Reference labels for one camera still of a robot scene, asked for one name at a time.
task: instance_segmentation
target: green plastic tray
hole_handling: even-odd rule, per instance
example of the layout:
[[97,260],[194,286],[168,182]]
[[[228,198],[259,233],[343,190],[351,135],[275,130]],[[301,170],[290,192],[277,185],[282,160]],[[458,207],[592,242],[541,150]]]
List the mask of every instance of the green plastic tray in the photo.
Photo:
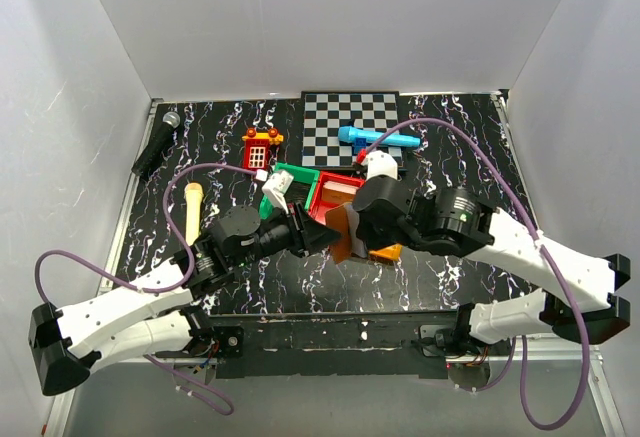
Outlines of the green plastic tray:
[[[305,210],[309,210],[311,207],[311,199],[313,198],[313,192],[316,190],[316,184],[318,183],[318,177],[320,176],[320,172],[313,169],[307,169],[305,167],[298,167],[296,165],[289,165],[278,162],[273,169],[274,172],[278,170],[286,170],[291,175],[293,175],[294,182],[300,182],[302,184],[308,184],[311,186],[309,189],[309,195],[307,196],[307,202],[304,204]],[[271,215],[271,211],[273,210],[273,206],[267,197],[262,197],[262,202],[260,202],[260,217],[262,219],[266,219]]]

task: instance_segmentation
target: black marble tabletop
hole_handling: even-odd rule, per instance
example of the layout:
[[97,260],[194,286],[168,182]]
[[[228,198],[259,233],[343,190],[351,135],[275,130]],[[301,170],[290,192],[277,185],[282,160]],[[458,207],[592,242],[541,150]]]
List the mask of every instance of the black marble tabletop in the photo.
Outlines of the black marble tabletop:
[[[504,128],[486,94],[401,96],[401,120],[429,116],[451,122],[479,144],[527,208]],[[162,103],[156,124],[167,111],[177,111],[184,126],[175,136],[163,165],[147,182],[140,182],[123,243],[118,275],[130,279],[148,272],[179,250],[161,209],[169,180],[185,167],[203,162],[240,166],[241,137],[248,127],[277,127],[285,136],[271,163],[299,165],[302,151],[302,101]],[[415,126],[409,132],[422,145],[408,153],[402,179],[424,192],[463,185],[488,197],[512,215],[502,189],[468,146],[449,131]],[[202,184],[203,226],[232,205],[259,206],[262,192],[248,177],[229,171],[195,172],[190,181]],[[172,194],[171,212],[184,225],[184,185]],[[487,303],[528,293],[519,278],[489,265],[455,257],[434,257],[404,249],[395,265],[348,261],[335,265],[327,251],[307,259],[283,252],[245,268],[234,285],[206,297],[202,306],[211,314],[289,312],[388,312],[452,309],[469,301]]]

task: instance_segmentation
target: microphone head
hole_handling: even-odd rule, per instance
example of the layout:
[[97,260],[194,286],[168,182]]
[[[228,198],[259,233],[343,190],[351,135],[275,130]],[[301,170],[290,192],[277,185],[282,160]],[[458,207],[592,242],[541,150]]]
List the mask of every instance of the microphone head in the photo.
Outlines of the microphone head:
[[164,117],[162,117],[162,121],[166,122],[174,129],[177,129],[180,125],[180,116],[177,114],[177,112],[167,112],[166,114],[164,114]]

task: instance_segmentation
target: electrical wire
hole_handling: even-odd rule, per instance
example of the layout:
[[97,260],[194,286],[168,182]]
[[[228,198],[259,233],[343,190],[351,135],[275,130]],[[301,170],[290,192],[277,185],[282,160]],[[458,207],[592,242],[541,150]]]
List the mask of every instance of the electrical wire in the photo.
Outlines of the electrical wire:
[[[500,175],[500,172],[498,171],[498,169],[491,163],[491,161],[485,155],[485,153],[482,152],[482,149],[480,149],[480,146],[478,146],[478,144],[476,144],[471,139],[471,137],[469,137],[467,134],[465,134],[458,127],[456,127],[453,124],[450,124],[449,122],[445,122],[443,120],[436,119],[436,118],[433,118],[433,117],[420,117],[420,118],[417,118],[417,119],[409,119],[409,120],[406,120],[404,122],[400,122],[399,124],[397,124],[397,125],[393,126],[392,128],[388,129],[375,142],[373,142],[371,145],[369,145],[365,149],[365,153],[368,154],[369,152],[374,150],[384,139],[386,139],[389,135],[393,134],[394,132],[397,132],[397,131],[399,131],[400,129],[402,129],[404,127],[407,127],[407,126],[410,126],[410,125],[415,125],[415,124],[434,124],[434,125],[438,125],[438,126],[441,126],[441,127],[445,127],[447,129],[449,129],[450,131],[452,131],[454,134],[456,134],[457,137],[460,137],[462,140],[464,140],[471,147],[471,149],[475,152],[475,154],[480,158],[480,160],[484,163],[484,165],[493,174],[493,177],[496,179],[496,181],[500,184],[500,186],[502,187],[504,192],[507,194],[507,196],[509,197],[509,200],[511,200],[511,202],[512,202],[512,204],[513,204],[513,206],[514,206],[514,208],[516,210],[516,214],[521,219],[521,221],[523,222],[524,226],[527,228],[527,231],[529,232],[529,235],[531,235],[531,238],[533,239],[533,241],[540,244],[539,245],[540,253],[544,257],[544,259],[547,261],[547,263],[549,264],[549,267],[551,267],[551,270],[553,271],[554,275],[556,276],[556,279],[558,280],[558,284],[560,285],[560,288],[562,289],[562,292],[564,293],[564,295],[565,295],[565,297],[567,299],[567,302],[569,303],[569,306],[571,307],[571,311],[573,312],[573,316],[576,319],[576,324],[577,324],[577,327],[578,327],[578,333],[580,335],[580,344],[581,344],[581,348],[582,348],[582,366],[580,368],[580,380],[578,382],[578,387],[576,389],[575,396],[573,397],[573,400],[571,401],[571,404],[569,405],[569,408],[566,410],[566,412],[564,414],[562,414],[558,418],[558,420],[556,420],[555,422],[552,422],[550,424],[542,424],[542,423],[538,422],[537,420],[535,420],[535,418],[531,414],[531,410],[529,409],[529,403],[527,401],[526,387],[525,387],[525,385],[526,385],[526,377],[527,377],[526,336],[524,336],[524,335],[522,336],[522,341],[523,341],[522,370],[521,370],[521,374],[520,374],[520,384],[521,384],[520,385],[520,401],[522,403],[522,409],[524,410],[524,413],[527,416],[527,419],[529,420],[529,422],[531,422],[531,424],[534,427],[536,427],[536,428],[538,428],[540,430],[556,430],[556,429],[559,429],[564,424],[566,424],[571,419],[571,417],[573,417],[573,415],[576,413],[576,411],[578,410],[578,407],[580,406],[580,403],[582,402],[582,398],[584,397],[584,394],[586,392],[588,379],[589,379],[589,336],[588,336],[588,333],[587,333],[587,327],[586,327],[586,325],[584,323],[584,319],[582,317],[582,314],[580,313],[580,307],[578,306],[578,303],[576,302],[575,297],[573,296],[573,293],[571,292],[571,289],[569,288],[569,284],[567,284],[567,281],[564,278],[564,275],[562,275],[562,272],[558,268],[558,265],[557,265],[556,261],[551,256],[551,254],[549,253],[549,251],[545,247],[544,243],[542,243],[542,241],[540,240],[540,234],[538,233],[538,229],[537,229],[536,225],[533,223],[533,220],[531,219],[531,217],[529,217],[529,214],[527,213],[527,210],[525,209],[525,207],[522,204],[522,202],[520,202],[520,200],[518,199],[516,194],[513,192],[513,190],[511,190],[511,188],[509,187],[507,182],[504,180],[502,175]],[[505,374],[504,372],[501,373],[500,376],[498,377],[498,379],[501,380],[502,377],[504,377],[504,374]]]
[[121,287],[125,287],[127,289],[131,289],[131,290],[136,290],[136,291],[139,290],[139,291],[150,293],[150,294],[162,294],[164,292],[171,292],[172,290],[175,290],[178,287],[181,287],[182,285],[184,285],[189,280],[189,278],[191,277],[191,274],[193,273],[193,269],[195,267],[195,258],[193,256],[193,252],[191,252],[191,248],[187,244],[187,241],[185,240],[184,236],[180,232],[180,229],[178,228],[178,226],[175,224],[175,222],[171,218],[171,215],[169,213],[169,196],[171,195],[171,190],[176,185],[178,180],[180,180],[185,175],[190,174],[190,173],[192,173],[192,172],[194,172],[196,170],[215,170],[215,169],[233,170],[235,172],[241,172],[243,174],[248,174],[248,175],[251,175],[251,176],[256,175],[256,171],[254,171],[254,170],[247,170],[247,169],[243,169],[241,167],[235,167],[233,165],[216,164],[216,163],[195,164],[195,165],[187,167],[186,169],[183,169],[182,171],[178,172],[173,177],[171,182],[169,182],[169,185],[167,185],[167,188],[165,189],[164,194],[162,196],[162,211],[164,212],[164,216],[165,216],[165,218],[167,220],[167,224],[169,225],[169,228],[171,229],[171,231],[175,234],[176,238],[178,239],[178,241],[180,242],[182,247],[184,247],[184,249],[187,251],[187,257],[189,258],[189,266],[187,268],[187,271],[184,273],[184,277],[179,282],[176,282],[175,284],[170,285],[168,287],[161,287],[161,288],[143,287],[141,289],[138,289],[138,287],[136,287],[135,285],[129,283],[127,280],[124,280],[121,277],[116,277],[116,276],[110,274],[109,272],[101,269],[97,265],[94,265],[91,262],[88,262],[87,260],[83,259],[82,257],[80,257],[80,256],[78,256],[78,255],[76,255],[76,254],[74,254],[72,252],[68,252],[66,250],[58,250],[58,249],[56,249],[56,250],[49,250],[49,251],[45,252],[40,257],[38,257],[38,260],[36,260],[36,266],[35,266],[35,270],[34,270],[35,281],[36,281],[36,289],[38,290],[38,294],[40,295],[40,298],[42,299],[42,301],[43,302],[49,302],[49,298],[47,297],[47,295],[46,295],[46,293],[45,293],[45,291],[44,291],[44,289],[42,287],[42,278],[41,278],[42,263],[45,261],[45,259],[47,259],[48,257],[51,257],[52,255],[59,255],[61,257],[66,257],[67,259],[71,259],[74,262],[77,262],[78,264],[83,265],[87,269],[92,270],[96,274],[98,274],[98,275],[100,275],[100,276],[102,276],[102,277],[104,277],[106,279],[109,279],[113,283],[118,284]]
[[151,362],[153,365],[156,365],[156,366],[160,367],[162,370],[166,370],[167,372],[175,375],[176,377],[180,377],[181,379],[185,379],[188,382],[190,382],[191,384],[193,384],[193,385],[195,385],[197,387],[200,387],[201,389],[206,390],[207,392],[211,392],[212,394],[218,396],[222,401],[224,401],[225,404],[227,404],[227,406],[229,407],[228,409],[220,407],[218,404],[213,402],[208,397],[205,397],[200,392],[196,392],[196,391],[190,389],[189,387],[185,387],[184,385],[178,385],[177,386],[178,389],[180,389],[181,391],[185,392],[190,397],[195,397],[196,399],[204,402],[205,404],[207,404],[209,407],[211,407],[213,410],[215,410],[219,414],[231,415],[235,411],[235,407],[233,405],[233,402],[231,401],[231,398],[227,394],[222,392],[221,390],[218,390],[215,387],[212,387],[210,385],[203,384],[202,382],[199,382],[198,380],[196,380],[194,377],[190,376],[189,374],[185,374],[184,372],[179,372],[176,369],[174,369],[171,365],[165,364],[164,362],[160,362],[158,359],[156,359],[155,357],[152,357],[151,355],[145,355],[144,358],[147,359],[149,362]]

